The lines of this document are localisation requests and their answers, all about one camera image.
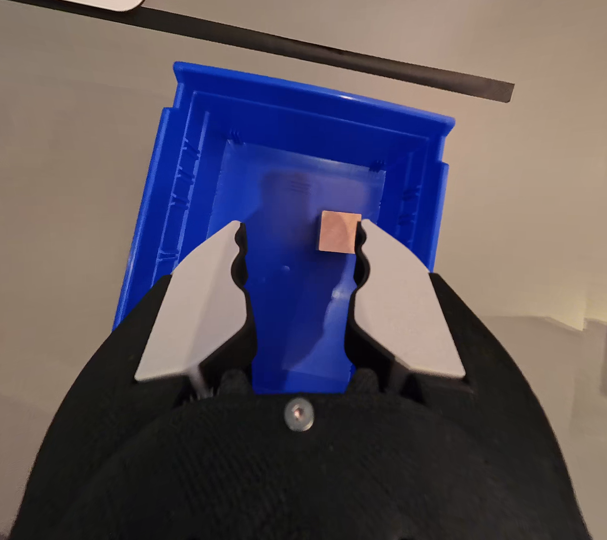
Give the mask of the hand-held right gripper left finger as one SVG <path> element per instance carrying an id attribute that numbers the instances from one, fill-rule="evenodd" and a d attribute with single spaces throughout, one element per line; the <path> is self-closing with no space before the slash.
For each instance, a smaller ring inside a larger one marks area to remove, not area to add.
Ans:
<path id="1" fill-rule="evenodd" d="M 257 332 L 246 284 L 247 228 L 234 220 L 177 265 L 134 375 L 189 381 L 198 396 L 252 395 Z"/>

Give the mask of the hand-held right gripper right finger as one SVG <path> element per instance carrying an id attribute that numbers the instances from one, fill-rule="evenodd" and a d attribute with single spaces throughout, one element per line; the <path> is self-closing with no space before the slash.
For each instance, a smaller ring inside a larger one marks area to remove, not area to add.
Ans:
<path id="1" fill-rule="evenodd" d="M 345 354 L 369 369 L 381 391 L 401 394 L 411 375 L 466 376 L 428 268 L 369 219 L 358 223 L 355 289 L 348 304 Z"/>

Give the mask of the wooden cube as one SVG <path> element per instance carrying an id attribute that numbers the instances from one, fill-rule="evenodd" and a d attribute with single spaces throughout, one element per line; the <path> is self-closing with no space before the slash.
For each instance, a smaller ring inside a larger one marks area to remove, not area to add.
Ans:
<path id="1" fill-rule="evenodd" d="M 316 249 L 336 254 L 354 254 L 360 213 L 323 210 L 320 215 Z"/>

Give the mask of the blue plastic bin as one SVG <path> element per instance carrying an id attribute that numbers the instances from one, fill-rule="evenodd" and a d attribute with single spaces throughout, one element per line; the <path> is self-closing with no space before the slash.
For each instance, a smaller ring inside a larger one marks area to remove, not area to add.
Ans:
<path id="1" fill-rule="evenodd" d="M 360 214 L 431 271 L 455 120 L 256 74 L 176 62 L 113 326 L 230 221 L 246 225 L 256 392 L 342 392 L 356 258 L 317 250 L 323 211 Z"/>

